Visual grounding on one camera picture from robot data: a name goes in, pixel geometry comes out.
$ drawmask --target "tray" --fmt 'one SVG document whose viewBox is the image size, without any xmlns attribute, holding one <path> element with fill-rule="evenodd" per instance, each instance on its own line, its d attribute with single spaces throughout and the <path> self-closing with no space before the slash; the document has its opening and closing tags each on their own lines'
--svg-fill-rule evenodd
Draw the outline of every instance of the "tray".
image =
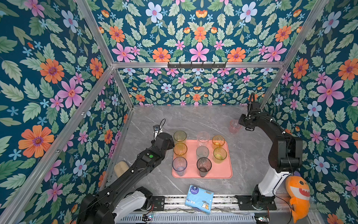
<svg viewBox="0 0 358 224">
<path fill-rule="evenodd" d="M 232 177 L 232 167 L 231 167 L 231 160 L 230 160 L 230 153 L 229 147 L 227 142 L 222 146 L 223 149 L 227 152 L 227 157 L 221 163 L 214 162 L 214 149 L 212 147 L 212 141 L 209 140 L 208 149 L 209 149 L 209 156 L 212 167 L 211 170 L 206 174 L 205 177 L 201 177 L 199 175 L 199 170 L 197 168 L 197 140 L 196 139 L 187 139 L 186 145 L 188 147 L 187 153 L 183 156 L 187 162 L 188 166 L 186 168 L 185 174 L 183 176 L 179 176 L 173 168 L 171 169 L 171 174 L 173 177 L 176 178 L 205 178 L 205 179 L 229 179 Z"/>
</svg>

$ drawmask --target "blue tissue package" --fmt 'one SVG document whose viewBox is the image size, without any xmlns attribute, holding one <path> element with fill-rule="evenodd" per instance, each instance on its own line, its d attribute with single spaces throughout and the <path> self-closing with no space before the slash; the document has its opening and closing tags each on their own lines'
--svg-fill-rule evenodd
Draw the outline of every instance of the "blue tissue package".
<svg viewBox="0 0 358 224">
<path fill-rule="evenodd" d="M 210 214 L 214 192 L 190 185 L 185 205 Z"/>
</svg>

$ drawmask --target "orange shark plush toy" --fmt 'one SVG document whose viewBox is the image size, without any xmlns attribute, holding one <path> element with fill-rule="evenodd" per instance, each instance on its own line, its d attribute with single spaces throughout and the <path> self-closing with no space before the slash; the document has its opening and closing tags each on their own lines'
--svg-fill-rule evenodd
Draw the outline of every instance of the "orange shark plush toy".
<svg viewBox="0 0 358 224">
<path fill-rule="evenodd" d="M 291 196 L 290 204 L 293 205 L 292 210 L 293 222 L 303 219 L 307 216 L 310 208 L 310 188 L 307 182 L 295 172 L 295 176 L 286 178 L 286 190 Z"/>
</svg>

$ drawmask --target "blue flower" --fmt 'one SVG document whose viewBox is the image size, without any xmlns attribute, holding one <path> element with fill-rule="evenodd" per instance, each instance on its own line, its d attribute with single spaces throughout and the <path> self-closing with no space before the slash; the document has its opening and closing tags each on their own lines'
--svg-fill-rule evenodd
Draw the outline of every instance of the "blue flower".
<svg viewBox="0 0 358 224">
<path fill-rule="evenodd" d="M 243 26 L 245 26 L 246 25 L 246 23 L 244 23 L 243 21 L 242 22 L 239 22 L 239 27 L 243 27 Z"/>
<path fill-rule="evenodd" d="M 13 160 L 16 160 L 18 157 L 21 157 L 21 150 L 14 149 L 14 153 L 10 154 L 9 157 L 13 157 Z"/>
<path fill-rule="evenodd" d="M 319 70 L 320 72 L 323 72 L 325 68 L 326 68 L 326 67 L 323 67 L 323 65 L 321 65 L 321 67 L 319 67 L 318 70 Z"/>
<path fill-rule="evenodd" d="M 195 20 L 195 15 L 193 14 L 193 15 L 190 15 L 190 18 L 189 19 L 191 19 L 192 21 L 194 21 Z"/>
<path fill-rule="evenodd" d="M 60 10 L 60 9 L 59 9 L 59 6 L 56 5 L 56 3 L 53 3 L 53 8 L 54 8 L 56 11 Z"/>
<path fill-rule="evenodd" d="M 301 21 L 301 19 L 303 19 L 304 17 L 305 17 L 305 13 L 304 14 L 301 14 L 299 17 L 298 17 L 298 20 L 300 20 Z"/>
<path fill-rule="evenodd" d="M 103 21 L 103 20 L 104 20 L 104 18 L 103 18 L 103 15 L 102 15 L 102 14 L 97 14 L 97 16 L 98 16 L 98 19 L 100 19 L 101 21 Z"/>
<path fill-rule="evenodd" d="M 41 24 L 41 27 L 47 29 L 47 26 L 48 26 L 48 25 L 47 25 L 47 23 L 46 23 L 46 21 L 45 21 L 44 19 L 39 20 L 39 23 Z"/>
<path fill-rule="evenodd" d="M 159 28 L 160 28 L 160 27 L 163 27 L 163 22 L 161 22 L 161 21 L 158 20 L 156 26 L 158 26 Z"/>
<path fill-rule="evenodd" d="M 322 37 L 323 36 L 323 30 L 320 30 L 319 33 L 317 34 L 318 37 Z"/>
<path fill-rule="evenodd" d="M 82 68 L 79 65 L 77 65 L 76 69 L 78 72 L 80 72 Z"/>
<path fill-rule="evenodd" d="M 308 71 L 308 72 L 312 72 L 312 71 L 313 71 L 313 65 L 312 65 L 312 66 L 308 66 L 307 71 Z"/>
<path fill-rule="evenodd" d="M 76 30 L 77 30 L 77 35 L 82 36 L 83 33 L 81 32 L 81 29 L 76 29 Z"/>
<path fill-rule="evenodd" d="M 60 171 L 61 171 L 60 174 L 64 174 L 66 170 L 67 170 L 67 168 L 65 168 L 65 166 L 63 166 L 63 167 L 60 169 Z"/>
<path fill-rule="evenodd" d="M 41 46 L 41 42 L 37 42 L 37 41 L 34 41 L 34 43 L 35 43 L 35 48 L 38 48 L 39 50 L 41 49 L 41 48 L 43 48 L 43 46 Z"/>
<path fill-rule="evenodd" d="M 355 219 L 353 217 L 351 217 L 350 214 L 347 215 L 347 219 L 348 219 L 349 222 L 354 222 L 355 221 Z"/>
<path fill-rule="evenodd" d="M 345 12 L 345 13 L 346 13 L 349 9 L 350 9 L 350 4 L 348 4 L 346 7 L 344 7 L 343 12 Z"/>
<path fill-rule="evenodd" d="M 37 219 L 30 220 L 29 224 L 36 224 Z"/>
<path fill-rule="evenodd" d="M 27 50 L 27 48 L 24 47 L 23 53 L 24 53 L 24 54 L 27 54 L 27 56 L 30 56 L 30 55 L 33 55 L 33 53 L 31 53 L 31 51 L 32 51 L 31 49 L 28 49 L 28 50 Z"/>
<path fill-rule="evenodd" d="M 111 13 L 110 17 L 112 17 L 112 19 L 116 18 L 116 14 Z"/>
<path fill-rule="evenodd" d="M 344 193 L 342 194 L 342 196 L 344 197 L 345 200 L 347 200 L 348 198 L 350 198 L 350 195 L 348 194 L 347 191 L 344 191 Z"/>
<path fill-rule="evenodd" d="M 318 156 L 319 156 L 319 155 L 318 155 L 318 154 L 316 154 L 316 152 L 314 152 L 314 153 L 313 153 L 313 157 L 314 157 L 315 159 L 317 159 L 317 158 L 318 158 Z"/>
<path fill-rule="evenodd" d="M 206 20 L 209 20 L 209 22 L 213 19 L 213 14 L 208 14 L 208 17 L 206 18 Z"/>
<path fill-rule="evenodd" d="M 235 15 L 240 15 L 242 13 L 241 8 L 239 10 L 235 10 Z"/>
<path fill-rule="evenodd" d="M 44 108 L 46 108 L 48 106 L 49 101 L 47 101 L 46 99 L 44 99 L 42 102 L 40 102 L 41 105 L 44 105 Z"/>
<path fill-rule="evenodd" d="M 292 12 L 286 14 L 286 18 L 288 19 L 291 18 L 291 16 L 292 16 Z"/>
<path fill-rule="evenodd" d="M 56 176 L 52 175 L 52 178 L 50 179 L 51 183 L 56 182 Z"/>
<path fill-rule="evenodd" d="M 44 123 L 47 123 L 46 117 L 44 117 L 44 118 L 39 117 L 39 120 L 40 120 L 40 121 L 38 121 L 37 124 L 41 124 L 42 126 L 44 125 Z"/>
<path fill-rule="evenodd" d="M 62 219 L 64 216 L 65 216 L 65 211 L 60 211 L 60 215 L 57 218 Z"/>
<path fill-rule="evenodd" d="M 310 163 L 311 169 L 314 169 L 315 166 L 316 166 L 316 164 L 314 164 L 313 162 Z"/>
<path fill-rule="evenodd" d="M 328 17 L 328 15 L 324 15 L 324 16 L 322 16 L 322 23 L 324 23 L 326 20 L 327 20 L 327 17 Z"/>
<path fill-rule="evenodd" d="M 14 114 L 15 114 L 15 115 L 18 115 L 17 111 L 19 111 L 19 109 L 15 109 L 15 107 L 12 106 L 12 107 L 11 107 L 11 110 L 10 110 L 10 109 L 7 109 L 6 111 L 7 111 L 7 112 L 10 112 L 10 113 L 11 113 L 10 115 L 13 116 Z"/>
</svg>

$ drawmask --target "transparent cup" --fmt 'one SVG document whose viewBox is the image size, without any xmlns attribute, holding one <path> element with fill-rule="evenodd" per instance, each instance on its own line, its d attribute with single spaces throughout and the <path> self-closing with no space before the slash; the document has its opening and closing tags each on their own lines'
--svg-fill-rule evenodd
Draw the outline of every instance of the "transparent cup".
<svg viewBox="0 0 358 224">
<path fill-rule="evenodd" d="M 178 143 L 174 146 L 174 154 L 176 156 L 184 156 L 188 151 L 188 147 L 186 144 L 184 143 Z"/>
<path fill-rule="evenodd" d="M 230 127 L 229 127 L 229 132 L 231 134 L 236 134 L 241 128 L 241 125 L 239 124 L 239 120 L 234 119 L 230 121 Z"/>
<path fill-rule="evenodd" d="M 208 146 L 210 134 L 207 132 L 199 132 L 197 134 L 198 146 Z"/>
<path fill-rule="evenodd" d="M 221 135 L 216 135 L 213 137 L 212 142 L 213 142 L 213 149 L 215 149 L 217 147 L 223 146 L 225 144 L 225 139 Z"/>
<path fill-rule="evenodd" d="M 209 156 L 209 149 L 206 146 L 199 146 L 197 148 L 197 159 Z"/>
<path fill-rule="evenodd" d="M 206 174 L 211 170 L 211 165 L 211 161 L 206 157 L 198 159 L 197 168 L 199 170 L 199 175 L 201 177 L 205 177 Z"/>
<path fill-rule="evenodd" d="M 179 156 L 173 160 L 172 166 L 179 176 L 183 176 L 188 166 L 188 162 L 184 157 Z"/>
<path fill-rule="evenodd" d="M 185 133 L 185 131 L 176 131 L 173 137 L 174 137 L 174 144 L 187 143 L 187 134 Z"/>
<path fill-rule="evenodd" d="M 227 157 L 227 152 L 225 149 L 218 147 L 214 149 L 214 162 L 215 163 L 222 163 L 224 159 Z"/>
</svg>

